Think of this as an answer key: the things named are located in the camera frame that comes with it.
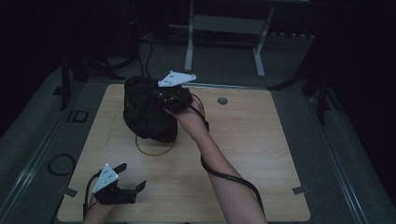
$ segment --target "forearm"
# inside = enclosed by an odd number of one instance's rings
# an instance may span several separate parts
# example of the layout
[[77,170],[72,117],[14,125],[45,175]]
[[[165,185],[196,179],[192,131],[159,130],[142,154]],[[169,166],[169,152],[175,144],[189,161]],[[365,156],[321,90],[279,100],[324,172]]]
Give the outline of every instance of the forearm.
[[[224,157],[209,133],[193,138],[205,163],[213,170],[227,175],[242,176]],[[256,197],[248,187],[209,174],[227,223],[267,223]]]

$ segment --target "person's left hand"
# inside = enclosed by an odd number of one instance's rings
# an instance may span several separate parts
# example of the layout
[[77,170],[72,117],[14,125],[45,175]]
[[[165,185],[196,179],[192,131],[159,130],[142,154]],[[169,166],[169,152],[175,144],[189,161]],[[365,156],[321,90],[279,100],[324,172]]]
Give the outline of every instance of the person's left hand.
[[115,204],[101,204],[94,195],[91,195],[90,205],[88,205],[88,211],[83,223],[105,223],[115,207]]

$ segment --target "person's right arm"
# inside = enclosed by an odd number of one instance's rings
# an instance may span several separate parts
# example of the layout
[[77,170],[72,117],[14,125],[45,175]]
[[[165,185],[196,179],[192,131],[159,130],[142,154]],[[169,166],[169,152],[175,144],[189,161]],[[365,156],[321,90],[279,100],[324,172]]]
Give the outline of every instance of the person's right arm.
[[[192,106],[202,111],[201,106],[195,100]],[[189,108],[174,116],[196,143],[205,163],[211,169],[242,178],[224,157],[204,122],[195,111]],[[208,175],[227,223],[268,223],[250,188],[211,174]]]

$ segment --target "person's right hand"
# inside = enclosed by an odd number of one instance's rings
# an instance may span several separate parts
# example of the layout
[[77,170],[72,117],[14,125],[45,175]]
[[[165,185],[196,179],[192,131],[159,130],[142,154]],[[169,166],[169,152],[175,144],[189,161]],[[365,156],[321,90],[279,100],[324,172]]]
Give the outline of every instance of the person's right hand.
[[[201,114],[203,113],[203,109],[201,105],[195,100],[192,100],[191,105],[197,109]],[[208,130],[206,129],[205,123],[197,114],[196,111],[191,108],[187,108],[185,111],[172,114],[180,123],[180,126],[188,133],[193,140],[198,140],[199,138],[208,134]]]

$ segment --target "hand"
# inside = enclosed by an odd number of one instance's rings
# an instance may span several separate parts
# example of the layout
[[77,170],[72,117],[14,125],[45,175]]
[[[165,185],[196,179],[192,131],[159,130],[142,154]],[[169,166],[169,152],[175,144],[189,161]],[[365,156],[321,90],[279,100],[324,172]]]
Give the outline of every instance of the hand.
[[[192,100],[191,106],[197,109],[201,114],[203,114],[203,109],[195,99]],[[198,140],[204,135],[208,134],[208,130],[206,129],[205,123],[200,117],[200,115],[192,110],[191,108],[187,108],[185,111],[172,114],[180,123],[180,126],[188,133],[193,140]]]
[[90,205],[88,206],[87,215],[84,217],[84,224],[89,223],[105,223],[106,219],[110,216],[115,204],[101,204],[94,195],[91,196]]

